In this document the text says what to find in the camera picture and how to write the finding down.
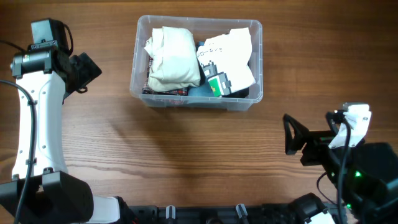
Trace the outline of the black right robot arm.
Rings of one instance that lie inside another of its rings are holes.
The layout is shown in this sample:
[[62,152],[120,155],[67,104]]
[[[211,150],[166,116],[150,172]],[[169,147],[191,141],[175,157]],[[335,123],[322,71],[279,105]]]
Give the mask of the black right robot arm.
[[397,223],[397,154],[386,142],[354,143],[353,126],[342,111],[327,113],[327,131],[310,131],[283,116],[285,153],[302,152],[303,166],[321,165],[337,189],[336,205],[346,205],[361,223]]

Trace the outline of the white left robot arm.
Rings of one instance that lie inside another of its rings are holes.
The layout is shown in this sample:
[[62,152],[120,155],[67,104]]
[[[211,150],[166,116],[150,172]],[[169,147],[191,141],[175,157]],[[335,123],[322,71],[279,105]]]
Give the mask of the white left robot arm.
[[56,47],[14,56],[11,65],[20,102],[19,146],[10,182],[1,185],[1,205],[16,223],[121,223],[119,197],[98,197],[70,175],[62,149],[62,106],[83,93],[101,69],[87,54]]

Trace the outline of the white printed t-shirt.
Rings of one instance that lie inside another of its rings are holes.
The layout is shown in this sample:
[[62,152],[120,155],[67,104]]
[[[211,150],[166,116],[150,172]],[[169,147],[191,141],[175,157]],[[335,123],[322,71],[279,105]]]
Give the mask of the white printed t-shirt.
[[255,83],[248,65],[251,54],[251,35],[247,27],[231,29],[228,34],[206,39],[199,46],[197,59],[213,96],[228,96]]

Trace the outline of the black cloth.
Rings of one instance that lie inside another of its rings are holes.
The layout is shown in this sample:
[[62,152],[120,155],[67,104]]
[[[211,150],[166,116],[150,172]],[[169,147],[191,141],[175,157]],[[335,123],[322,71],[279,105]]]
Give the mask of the black cloth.
[[249,95],[249,88],[245,88],[229,95],[223,96],[223,98],[245,98]]

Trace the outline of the blue denim jeans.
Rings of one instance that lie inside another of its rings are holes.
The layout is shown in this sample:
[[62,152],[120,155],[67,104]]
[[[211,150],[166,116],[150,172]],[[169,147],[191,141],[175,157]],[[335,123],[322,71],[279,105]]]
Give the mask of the blue denim jeans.
[[188,89],[188,96],[203,96],[203,97],[213,97],[213,91],[206,79],[206,76],[203,72],[203,68],[201,63],[198,62],[198,68],[200,72],[200,85],[199,86],[191,86]]

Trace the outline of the red navy plaid shirt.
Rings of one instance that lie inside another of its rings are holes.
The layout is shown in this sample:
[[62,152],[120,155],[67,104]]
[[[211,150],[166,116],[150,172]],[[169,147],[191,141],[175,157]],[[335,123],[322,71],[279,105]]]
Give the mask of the red navy plaid shirt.
[[152,66],[153,58],[149,57],[149,64],[147,66],[147,74],[146,74],[146,81],[144,86],[142,87],[142,94],[148,95],[177,95],[177,96],[187,96],[188,95],[188,88],[180,88],[175,90],[169,91],[154,91],[152,88],[149,87],[149,74]]

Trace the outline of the cream cloth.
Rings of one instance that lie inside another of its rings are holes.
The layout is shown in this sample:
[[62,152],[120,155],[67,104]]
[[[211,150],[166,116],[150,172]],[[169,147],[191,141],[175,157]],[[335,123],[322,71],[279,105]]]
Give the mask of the cream cloth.
[[153,28],[144,47],[152,65],[148,86],[165,92],[200,85],[201,75],[193,34],[185,28]]

